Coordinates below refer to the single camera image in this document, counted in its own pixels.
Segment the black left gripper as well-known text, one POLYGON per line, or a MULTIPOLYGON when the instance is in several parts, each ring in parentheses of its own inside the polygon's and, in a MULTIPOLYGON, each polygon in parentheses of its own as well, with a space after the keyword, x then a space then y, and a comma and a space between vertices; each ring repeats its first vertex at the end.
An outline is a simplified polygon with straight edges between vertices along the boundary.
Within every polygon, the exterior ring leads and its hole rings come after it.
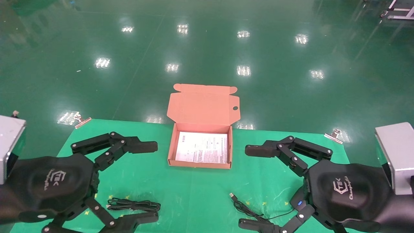
POLYGON ((115 219, 94 197, 99 184, 98 171, 104 171, 126 153, 156 152, 156 141, 141 141, 137 136, 106 133, 75 142, 74 155, 17 160, 1 185, 1 224, 36 223, 53 219, 43 233, 75 233, 64 228, 86 209, 104 224, 101 233, 133 233, 141 224, 157 222, 159 203, 116 199, 116 207, 142 211, 115 219), (105 150, 94 163, 84 155, 105 150))

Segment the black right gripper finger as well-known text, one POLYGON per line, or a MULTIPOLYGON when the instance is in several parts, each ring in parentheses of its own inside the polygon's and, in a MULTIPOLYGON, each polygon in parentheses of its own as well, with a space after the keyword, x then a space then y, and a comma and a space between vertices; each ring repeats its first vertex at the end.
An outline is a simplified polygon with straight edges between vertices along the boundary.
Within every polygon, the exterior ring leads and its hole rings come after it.
POLYGON ((284 226, 280 227, 273 223, 255 221, 250 219, 239 219, 238 225, 242 229, 257 231, 259 233, 294 233, 315 213, 312 205, 306 205, 296 216, 290 219, 284 226))
POLYGON ((297 154, 321 161, 330 160, 333 151, 294 136, 287 136, 279 141, 266 140, 263 145, 246 145, 245 154, 251 157, 276 157, 297 176, 303 177, 308 170, 308 164, 297 154))

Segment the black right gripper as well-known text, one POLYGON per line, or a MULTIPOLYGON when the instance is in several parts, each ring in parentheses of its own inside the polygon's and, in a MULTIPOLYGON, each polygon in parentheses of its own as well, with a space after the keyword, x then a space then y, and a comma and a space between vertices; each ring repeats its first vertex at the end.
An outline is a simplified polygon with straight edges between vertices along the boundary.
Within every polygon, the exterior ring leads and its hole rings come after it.
POLYGON ((397 195, 382 168, 322 160, 304 174, 290 204, 311 205, 313 217, 336 233, 412 233, 413 196, 397 195))

